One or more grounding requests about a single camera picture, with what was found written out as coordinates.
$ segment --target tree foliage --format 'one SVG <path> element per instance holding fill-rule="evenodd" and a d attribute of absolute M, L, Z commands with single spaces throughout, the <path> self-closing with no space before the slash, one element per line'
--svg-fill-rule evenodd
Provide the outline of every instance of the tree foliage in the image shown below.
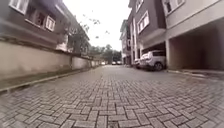
<path fill-rule="evenodd" d="M 92 56 L 100 57 L 108 63 L 111 63 L 112 61 L 121 61 L 121 52 L 113 50 L 109 44 L 105 47 L 92 46 L 90 49 L 90 54 Z"/>
<path fill-rule="evenodd" d="M 81 26 L 73 34 L 68 36 L 67 47 L 72 53 L 82 54 L 88 51 L 88 36 Z"/>

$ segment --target window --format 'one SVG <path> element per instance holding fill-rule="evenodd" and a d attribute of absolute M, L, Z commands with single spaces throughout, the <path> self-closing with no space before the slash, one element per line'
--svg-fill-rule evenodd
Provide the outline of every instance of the window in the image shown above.
<path fill-rule="evenodd" d="M 139 8 L 141 7 L 142 3 L 143 3 L 143 0 L 137 0 L 136 1 L 136 12 L 139 10 Z"/>
<path fill-rule="evenodd" d="M 169 14 L 180 7 L 185 0 L 164 0 L 164 8 L 166 13 Z"/>
<path fill-rule="evenodd" d="M 138 33 L 140 33 L 148 24 L 149 24 L 149 14 L 147 11 L 138 22 Z"/>
<path fill-rule="evenodd" d="M 184 0 L 177 0 L 177 4 L 181 5 L 184 2 Z"/>
<path fill-rule="evenodd" d="M 47 16 L 42 11 L 37 10 L 34 6 L 30 5 L 27 9 L 27 21 L 39 28 L 47 28 L 50 31 L 54 31 L 55 20 L 50 16 Z"/>
<path fill-rule="evenodd" d="M 28 7 L 26 17 L 27 17 L 27 20 L 29 20 L 36 26 L 42 27 L 42 28 L 44 27 L 46 15 L 38 11 L 32 5 Z"/>
<path fill-rule="evenodd" d="M 166 56 L 165 52 L 153 52 L 153 56 Z"/>
<path fill-rule="evenodd" d="M 167 0 L 165 2 L 165 6 L 166 6 L 166 10 L 167 10 L 168 13 L 172 11 L 172 7 L 171 7 L 171 4 L 170 4 L 169 0 Z"/>
<path fill-rule="evenodd" d="M 52 19 L 50 16 L 47 17 L 47 23 L 46 23 L 46 28 L 54 31 L 54 27 L 55 27 L 55 21 L 54 19 Z"/>
<path fill-rule="evenodd" d="M 29 0 L 11 0 L 9 6 L 22 14 L 26 13 Z"/>

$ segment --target curb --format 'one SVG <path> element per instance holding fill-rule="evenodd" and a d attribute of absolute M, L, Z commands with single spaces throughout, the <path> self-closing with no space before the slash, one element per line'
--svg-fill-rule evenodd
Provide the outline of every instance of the curb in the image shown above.
<path fill-rule="evenodd" d="M 18 84 L 18 85 L 13 85 L 12 87 L 9 87 L 9 88 L 0 89 L 0 94 L 10 93 L 10 92 L 12 92 L 14 90 L 17 90 L 19 88 L 26 88 L 26 87 L 32 86 L 34 84 L 43 83 L 43 82 L 55 80 L 55 79 L 58 79 L 58 78 L 63 78 L 63 77 L 70 76 L 70 75 L 75 75 L 75 74 L 78 74 L 78 73 L 81 73 L 81 72 L 89 71 L 91 69 L 93 69 L 93 68 L 81 69 L 81 70 L 77 70 L 77 71 L 67 73 L 67 74 L 51 76 L 51 77 L 43 78 L 43 79 L 40 79 L 40 80 L 34 80 L 34 81 L 31 81 L 31 82 L 26 82 L 26 83 L 22 83 L 22 84 Z"/>
<path fill-rule="evenodd" d="M 206 75 L 203 75 L 203 74 L 193 74 L 193 73 L 182 72 L 182 71 L 167 70 L 167 72 L 176 73 L 176 74 L 184 74 L 184 75 L 193 76 L 193 77 L 201 77 L 201 78 L 206 78 L 207 77 Z"/>

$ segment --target white car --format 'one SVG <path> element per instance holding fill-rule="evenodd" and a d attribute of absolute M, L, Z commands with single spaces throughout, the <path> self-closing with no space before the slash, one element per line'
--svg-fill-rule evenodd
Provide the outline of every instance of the white car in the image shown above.
<path fill-rule="evenodd" d="M 106 62 L 101 62 L 101 65 L 106 65 Z"/>
<path fill-rule="evenodd" d="M 135 59 L 134 67 L 139 69 L 140 67 L 140 59 Z"/>
<path fill-rule="evenodd" d="M 116 65 L 117 63 L 115 61 L 112 62 L 112 65 Z"/>
<path fill-rule="evenodd" d="M 161 71 L 166 67 L 166 53 L 155 50 L 141 56 L 140 67 Z"/>
<path fill-rule="evenodd" d="M 121 65 L 122 63 L 121 63 L 121 61 L 117 61 L 117 65 Z"/>

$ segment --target garage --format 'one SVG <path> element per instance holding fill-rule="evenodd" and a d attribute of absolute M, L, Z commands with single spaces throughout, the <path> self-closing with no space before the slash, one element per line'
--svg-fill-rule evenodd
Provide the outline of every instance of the garage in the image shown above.
<path fill-rule="evenodd" d="M 169 40 L 169 68 L 224 70 L 224 20 Z"/>

